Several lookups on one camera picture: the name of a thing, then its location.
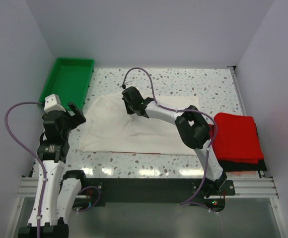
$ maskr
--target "white towel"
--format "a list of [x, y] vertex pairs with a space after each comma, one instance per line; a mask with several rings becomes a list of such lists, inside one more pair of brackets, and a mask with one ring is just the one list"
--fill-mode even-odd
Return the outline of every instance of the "white towel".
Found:
[[[190, 105], [199, 108], [198, 97], [159, 96], [157, 100], [173, 108]], [[97, 98], [85, 117], [79, 140], [79, 149], [83, 152], [196, 155], [182, 142], [176, 126], [158, 119], [128, 115], [121, 92]]]

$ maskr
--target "folded red fabric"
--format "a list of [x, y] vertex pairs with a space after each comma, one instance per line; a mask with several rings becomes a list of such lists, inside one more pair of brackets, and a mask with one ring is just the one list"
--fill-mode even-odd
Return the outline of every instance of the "folded red fabric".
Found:
[[213, 149], [218, 160], [257, 164], [264, 159], [253, 117], [218, 113]]

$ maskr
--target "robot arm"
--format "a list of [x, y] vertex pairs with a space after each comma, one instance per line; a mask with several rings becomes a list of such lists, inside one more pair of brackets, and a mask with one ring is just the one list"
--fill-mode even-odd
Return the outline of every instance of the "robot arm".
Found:
[[[160, 119], [175, 125], [182, 141], [196, 152], [203, 168], [206, 166], [207, 146], [210, 143], [210, 127], [199, 113], [171, 112], [159, 107], [152, 98], [143, 99], [135, 87], [129, 87], [122, 92], [127, 113], [146, 118]], [[188, 109], [198, 110], [194, 106]], [[206, 178], [216, 189], [219, 189], [226, 180], [226, 174], [219, 165], [215, 153], [210, 148]]]
[[[65, 169], [69, 150], [69, 133], [85, 122], [83, 113], [73, 104], [68, 106], [73, 111], [71, 116], [60, 104], [55, 94], [46, 98], [43, 115], [45, 132], [40, 137], [37, 150], [47, 172], [43, 194], [43, 172], [39, 165], [39, 178], [36, 198], [27, 227], [20, 228], [18, 238], [36, 237], [37, 223], [40, 221], [41, 237], [66, 238], [69, 236], [68, 216], [74, 200], [82, 188], [85, 174], [83, 171], [67, 171], [60, 181]], [[40, 197], [42, 197], [41, 216], [37, 216]]]

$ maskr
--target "plastic tray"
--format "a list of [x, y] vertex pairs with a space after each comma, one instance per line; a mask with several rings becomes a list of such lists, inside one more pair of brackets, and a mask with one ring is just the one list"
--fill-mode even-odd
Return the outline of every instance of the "plastic tray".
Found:
[[94, 68], [93, 59], [58, 58], [47, 79], [39, 102], [45, 104], [45, 97], [57, 94], [62, 106], [71, 111], [69, 102], [82, 110]]

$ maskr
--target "terrazzo surface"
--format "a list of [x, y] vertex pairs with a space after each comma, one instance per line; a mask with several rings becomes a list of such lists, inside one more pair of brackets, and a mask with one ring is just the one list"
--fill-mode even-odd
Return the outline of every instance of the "terrazzo surface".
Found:
[[[228, 69], [146, 69], [152, 76], [158, 96], [198, 96], [200, 111], [211, 116], [219, 112], [242, 115], [230, 70]], [[83, 112], [101, 96], [122, 91], [128, 68], [94, 70]], [[146, 75], [132, 71], [127, 85], [136, 85], [141, 93], [150, 93]], [[201, 178], [203, 168], [196, 156], [150, 155], [111, 152], [80, 152], [78, 143], [84, 125], [72, 130], [66, 170], [84, 170], [88, 178]], [[36, 165], [33, 177], [38, 176]]]

